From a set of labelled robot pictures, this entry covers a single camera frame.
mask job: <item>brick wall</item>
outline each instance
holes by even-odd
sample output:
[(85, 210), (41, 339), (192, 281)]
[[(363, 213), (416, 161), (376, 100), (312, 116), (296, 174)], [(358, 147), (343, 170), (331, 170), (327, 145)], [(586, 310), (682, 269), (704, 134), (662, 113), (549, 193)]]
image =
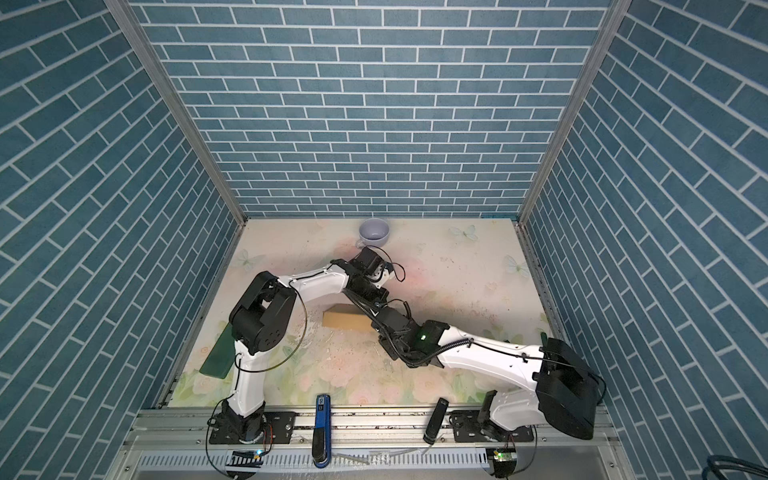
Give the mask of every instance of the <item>brick wall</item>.
[(768, 462), (767, 25), (634, 0), (531, 217), (638, 478)]
[(608, 1), (257, 3), (131, 3), (250, 216), (508, 217)]
[(103, 475), (233, 221), (101, 0), (0, 2), (0, 478)]

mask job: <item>black mounting plate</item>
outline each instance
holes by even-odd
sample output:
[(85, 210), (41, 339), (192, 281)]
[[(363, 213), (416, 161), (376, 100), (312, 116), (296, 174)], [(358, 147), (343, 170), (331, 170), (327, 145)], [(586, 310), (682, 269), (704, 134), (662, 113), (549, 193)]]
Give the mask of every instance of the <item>black mounting plate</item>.
[[(449, 422), (453, 428), (453, 440), (456, 443), (487, 442), (483, 435), (482, 426), (478, 422), (479, 410), (454, 410), (450, 413)], [(515, 443), (533, 442), (533, 430), (529, 426), (512, 430)]]
[[(272, 426), (272, 443), (274, 445), (290, 443), (293, 435), (293, 422), (296, 420), (295, 412), (265, 412), (267, 430)], [(223, 429), (213, 430), (210, 433), (208, 443), (211, 445), (248, 445), (230, 438)]]

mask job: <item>table surface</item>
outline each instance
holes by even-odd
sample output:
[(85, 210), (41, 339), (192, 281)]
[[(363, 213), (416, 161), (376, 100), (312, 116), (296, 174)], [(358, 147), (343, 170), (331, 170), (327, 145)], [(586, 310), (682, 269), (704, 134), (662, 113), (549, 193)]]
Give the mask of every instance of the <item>table surface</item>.
[[(438, 320), (466, 332), (518, 344), (541, 344), (551, 334), (541, 301), (525, 265), (510, 220), (392, 219), (384, 246), (407, 272), (389, 281), (389, 298), (408, 300), (416, 322)], [(219, 287), (194, 347), (174, 389), (171, 407), (215, 406), (230, 394), (227, 378), (201, 375), (200, 366), (227, 324), (229, 312), (254, 276), (306, 272), (330, 260), (349, 260), (361, 220), (250, 220)], [(284, 365), (268, 372), (268, 404), (314, 405), (329, 393), (335, 405), (416, 405), (445, 397), (451, 403), (480, 403), (491, 389), (512, 387), (464, 369), (435, 366), (409, 369), (392, 361), (378, 335), (321, 325), (323, 311), (349, 303), (343, 294), (308, 302), (309, 324), (303, 345)], [(287, 334), (270, 365), (293, 350), (304, 315), (296, 302)]]

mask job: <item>black remote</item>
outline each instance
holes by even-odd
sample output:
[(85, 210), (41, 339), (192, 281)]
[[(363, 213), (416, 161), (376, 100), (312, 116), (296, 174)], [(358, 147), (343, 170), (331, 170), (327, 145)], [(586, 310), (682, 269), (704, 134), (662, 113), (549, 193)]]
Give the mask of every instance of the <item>black remote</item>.
[(437, 440), (437, 434), (440, 431), (440, 426), (442, 425), (442, 419), (445, 417), (446, 410), (448, 410), (448, 400), (441, 397), (440, 400), (437, 401), (435, 411), (432, 412), (432, 417), (427, 424), (427, 431), (424, 433), (424, 441), (430, 445), (434, 445), (435, 440)]

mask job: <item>aluminum frame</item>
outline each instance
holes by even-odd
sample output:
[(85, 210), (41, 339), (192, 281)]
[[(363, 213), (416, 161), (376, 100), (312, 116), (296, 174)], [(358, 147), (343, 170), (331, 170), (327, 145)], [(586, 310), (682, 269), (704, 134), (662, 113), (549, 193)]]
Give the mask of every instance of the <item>aluminum frame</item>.
[(156, 408), (163, 408), (168, 404), (170, 395), (173, 392), (172, 388), (179, 379), (184, 365), (187, 364), (187, 359), (192, 352), (192, 347), (194, 347), (197, 334), (200, 333), (200, 329), (203, 327), (205, 317), (208, 315), (208, 311), (210, 310), (211, 304), (214, 302), (214, 298), (216, 298), (216, 292), (219, 290), (219, 286), (221, 286), (221, 282), (224, 280), (224, 274), (227, 272), (227, 268), (229, 268), (230, 262), (235, 255), (237, 244), (240, 242), (244, 230), (245, 227), (241, 225), (238, 225), (237, 230), (235, 230), (232, 241), (230, 242), (227, 251), (224, 253), (224, 257), (221, 259), (221, 264), (219, 265), (216, 275), (214, 275), (214, 280), (210, 283), (210, 289), (208, 289), (208, 292), (206, 293), (205, 300), (200, 306), (200, 310), (198, 310), (197, 316), (192, 322), (189, 332), (187, 332), (187, 336), (181, 344), (181, 350), (169, 370), (168, 377), (163, 382), (163, 388), (160, 390), (160, 395), (154, 403)]
[(558, 312), (558, 308), (554, 303), (554, 297), (552, 296), (547, 279), (544, 276), (544, 270), (541, 268), (541, 261), (539, 261), (536, 255), (533, 245), (531, 243), (531, 236), (528, 234), (528, 229), (525, 225), (517, 222), (515, 224), (515, 232), (518, 235), (518, 241), (520, 247), (523, 250), (525, 256), (525, 262), (528, 265), (528, 270), (531, 272), (531, 278), (533, 279), (538, 296), (541, 299), (541, 305), (544, 307), (544, 313), (549, 320), (549, 326), (552, 328), (552, 336), (556, 339), (563, 340), (569, 345), (573, 345), (571, 339), (568, 337), (568, 332), (565, 330), (563, 319)]
[(197, 154), (197, 159), (205, 168), (219, 195), (223, 198), (224, 203), (227, 204), (227, 208), (230, 209), (235, 221), (243, 227), (247, 220), (245, 212), (243, 212), (240, 203), (235, 198), (234, 192), (224, 179), (218, 165), (216, 165), (214, 156), (208, 149), (208, 145), (197, 129), (197, 125), (192, 120), (189, 111), (184, 106), (184, 101), (181, 100), (179, 92), (174, 87), (173, 82), (170, 81), (170, 77), (160, 57), (157, 56), (157, 52), (152, 47), (147, 33), (139, 24), (133, 9), (127, 0), (104, 0), (104, 3), (107, 5), (109, 12), (112, 14), (115, 22), (117, 22), (123, 35), (125, 35), (128, 43), (131, 44), (134, 53), (163, 98), (170, 114), (176, 119), (181, 132), (189, 141), (195, 154)]
[[(477, 405), (456, 404), (448, 408), (453, 410), (477, 409)], [(312, 443), (314, 428), (314, 406), (273, 406), (267, 411), (290, 410), (296, 413), (293, 438), (290, 444), (275, 445), (273, 452), (285, 455), (305, 455)], [(151, 409), (141, 410), (126, 440), (126, 446), (118, 453), (107, 478), (129, 480), (141, 470), (142, 460), (148, 456), (164, 454), (191, 457), (184, 465), (177, 465), (178, 470), (206, 471), (210, 469), (207, 461), (203, 462), (203, 443), (207, 432), (206, 421), (210, 409)], [(432, 415), (431, 406), (339, 406), (333, 408), (331, 423), (334, 425), (333, 446), (347, 458), (349, 456), (371, 455), (372, 452), (386, 452), (385, 458), (395, 457), (398, 453), (430, 452), (446, 455), (476, 455), (478, 449), (498, 446), (499, 442), (456, 443), (452, 429), (448, 424), (449, 415), (445, 416), (438, 433), (438, 441), (429, 450), (422, 436), (424, 428)], [(595, 417), (595, 431), (592, 440), (574, 439), (549, 425), (538, 425), (538, 448), (547, 449), (563, 446), (593, 446), (605, 467), (610, 480), (632, 480), (634, 476), (628, 465), (622, 460), (623, 452), (618, 436), (611, 424), (605, 407), (598, 407)], [(519, 442), (522, 447), (531, 447), (532, 442)], [(222, 462), (224, 456), (233, 449), (232, 445), (208, 445), (208, 450), (215, 462)], [(414, 462), (404, 465), (392, 461), (397, 468), (425, 468), (425, 463)], [(342, 471), (343, 462), (326, 471)], [(467, 467), (476, 467), (482, 462), (467, 463)], [(285, 465), (285, 471), (314, 472), (314, 468), (303, 469), (300, 465)], [(370, 468), (360, 465), (356, 469)], [(455, 462), (445, 462), (442, 468), (461, 468)], [(262, 472), (279, 472), (278, 465)]]
[(594, 40), (594, 45), (589, 50), (573, 92), (568, 99), (568, 103), (565, 105), (558, 127), (552, 134), (547, 150), (541, 158), (541, 164), (533, 176), (531, 186), (528, 188), (528, 194), (523, 199), (523, 204), (518, 214), (518, 221), (524, 225), (533, 212), (533, 207), (541, 195), (541, 190), (544, 188), (554, 163), (558, 160), (558, 155), (563, 149), (565, 139), (571, 132), (574, 121), (576, 121), (576, 115), (578, 115), (578, 111), (581, 109), (587, 93), (589, 93), (589, 87), (592, 86), (594, 78), (598, 76), (598, 69), (605, 59), (608, 47), (611, 46), (621, 21), (624, 20), (624, 14), (627, 13), (630, 3), (632, 3), (632, 0), (614, 0), (603, 17), (598, 30), (598, 37)]

